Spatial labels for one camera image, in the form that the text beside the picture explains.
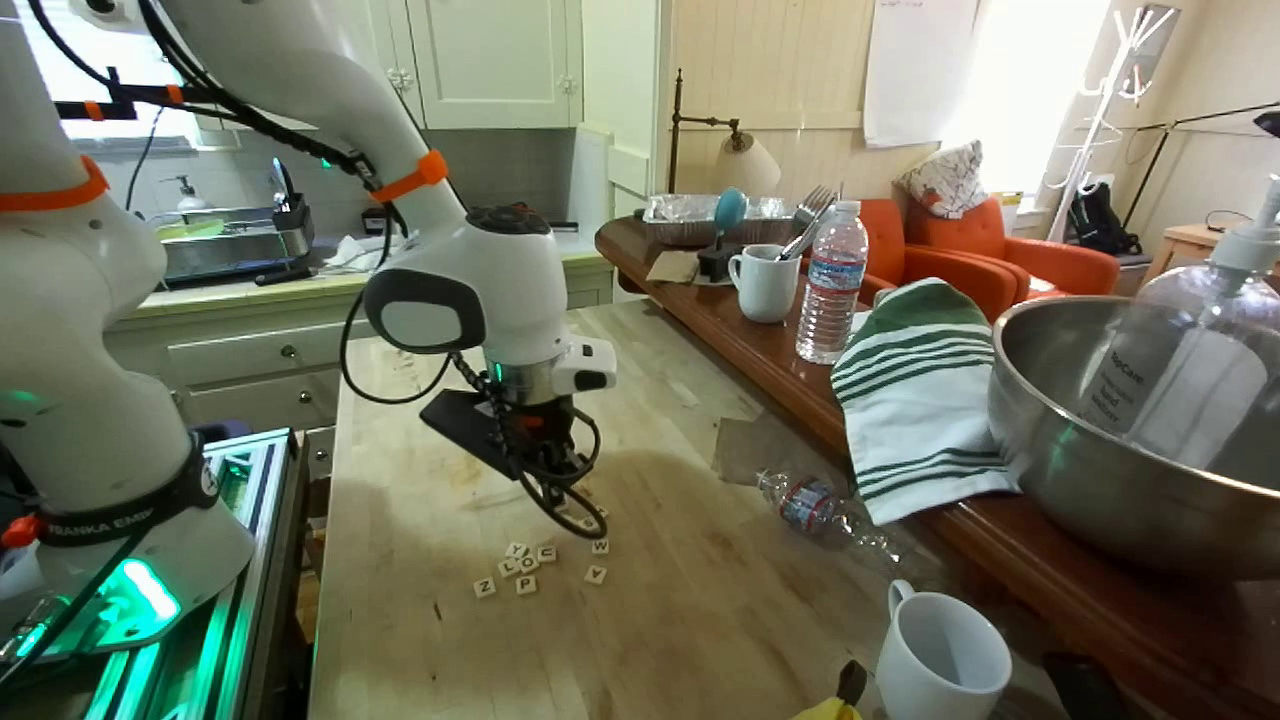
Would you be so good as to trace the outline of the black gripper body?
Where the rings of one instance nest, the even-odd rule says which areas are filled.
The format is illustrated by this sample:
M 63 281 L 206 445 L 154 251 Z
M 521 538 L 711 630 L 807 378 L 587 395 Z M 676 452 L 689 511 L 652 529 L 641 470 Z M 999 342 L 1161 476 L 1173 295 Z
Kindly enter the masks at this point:
M 511 407 L 502 418 L 502 448 L 517 476 L 538 476 L 543 485 L 575 485 L 587 470 L 587 456 L 573 439 L 568 400 Z

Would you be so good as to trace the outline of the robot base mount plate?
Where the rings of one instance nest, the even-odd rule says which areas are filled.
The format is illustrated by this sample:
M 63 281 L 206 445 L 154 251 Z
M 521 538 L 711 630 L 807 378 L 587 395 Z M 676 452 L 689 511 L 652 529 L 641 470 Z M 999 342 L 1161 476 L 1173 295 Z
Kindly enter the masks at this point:
M 0 720 L 274 720 L 287 708 L 287 598 L 305 479 L 287 430 L 206 448 L 234 538 L 135 547 L 38 665 L 0 689 Z

